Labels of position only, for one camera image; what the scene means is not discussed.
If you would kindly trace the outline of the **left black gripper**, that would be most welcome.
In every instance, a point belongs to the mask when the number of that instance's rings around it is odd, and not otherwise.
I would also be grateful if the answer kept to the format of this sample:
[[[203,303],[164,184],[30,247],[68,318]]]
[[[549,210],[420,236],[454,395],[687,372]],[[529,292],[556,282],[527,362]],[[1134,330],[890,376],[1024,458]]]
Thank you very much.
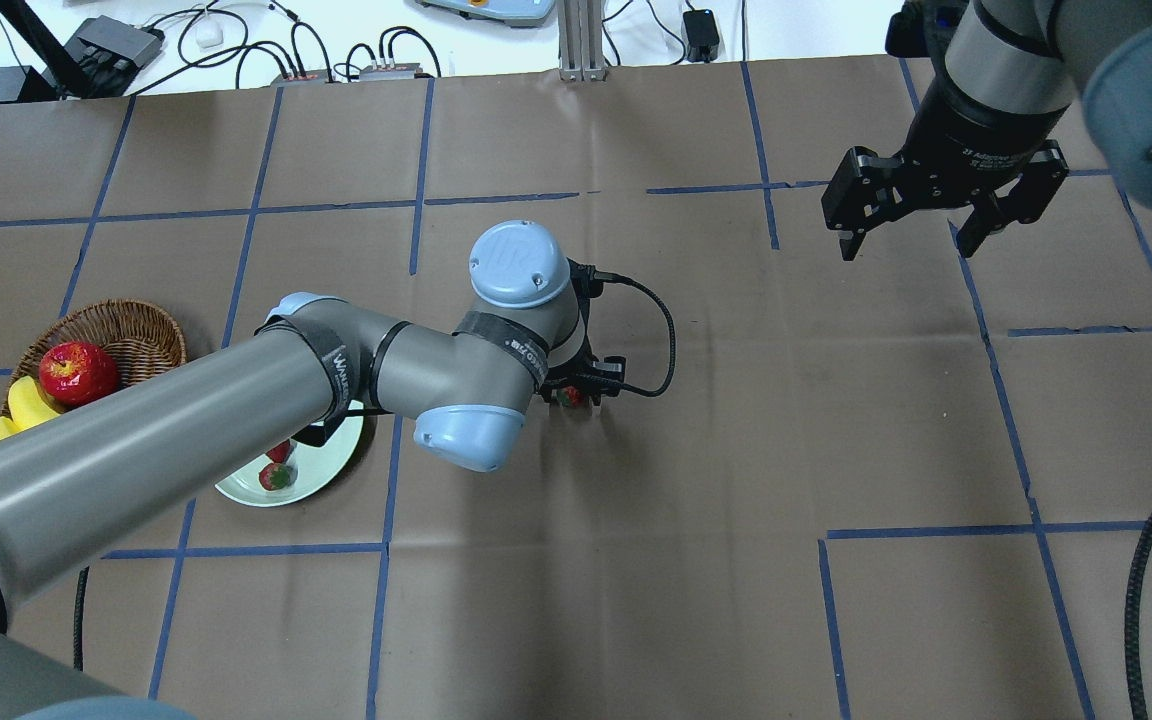
[[[585,393],[591,407],[600,407],[602,397],[620,396],[626,382],[626,357],[594,355],[589,340],[591,301],[602,296],[605,286],[621,283],[623,276],[579,263],[570,264],[570,276],[579,319],[563,342],[550,351],[548,374],[538,395],[547,404],[558,404],[558,389],[575,386]]]

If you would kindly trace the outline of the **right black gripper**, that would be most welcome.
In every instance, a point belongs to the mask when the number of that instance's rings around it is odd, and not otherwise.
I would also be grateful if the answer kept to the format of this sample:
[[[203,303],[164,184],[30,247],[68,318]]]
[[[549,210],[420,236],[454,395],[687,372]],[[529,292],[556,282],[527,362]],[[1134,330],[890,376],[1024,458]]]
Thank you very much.
[[[855,146],[838,164],[820,205],[841,258],[854,262],[867,232],[914,211],[972,204],[955,234],[961,259],[1011,222],[1037,222],[1068,176],[1068,164],[1051,156],[1062,115],[991,108],[935,76],[895,156]]]

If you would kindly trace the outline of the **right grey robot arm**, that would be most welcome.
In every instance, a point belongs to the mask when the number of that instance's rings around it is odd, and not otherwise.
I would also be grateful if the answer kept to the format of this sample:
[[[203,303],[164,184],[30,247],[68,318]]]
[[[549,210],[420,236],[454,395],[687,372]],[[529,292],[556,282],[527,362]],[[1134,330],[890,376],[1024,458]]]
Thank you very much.
[[[1070,172],[1051,135],[1074,101],[1111,173],[1152,210],[1152,1],[905,1],[886,50],[929,58],[933,78],[896,154],[847,150],[824,191],[846,262],[915,211],[970,209],[961,258],[1037,222]]]

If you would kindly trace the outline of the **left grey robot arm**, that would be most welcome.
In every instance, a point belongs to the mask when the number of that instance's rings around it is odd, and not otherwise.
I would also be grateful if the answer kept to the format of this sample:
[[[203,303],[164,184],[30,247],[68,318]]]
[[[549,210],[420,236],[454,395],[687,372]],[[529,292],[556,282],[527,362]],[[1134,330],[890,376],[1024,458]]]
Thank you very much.
[[[430,454],[494,471],[536,393],[617,388],[588,374],[588,304],[614,274],[525,220],[484,232],[467,266],[476,300],[450,333],[291,293],[251,340],[0,441],[0,719],[182,719],[6,630],[23,602],[285,439],[323,442],[361,404],[412,419]]]

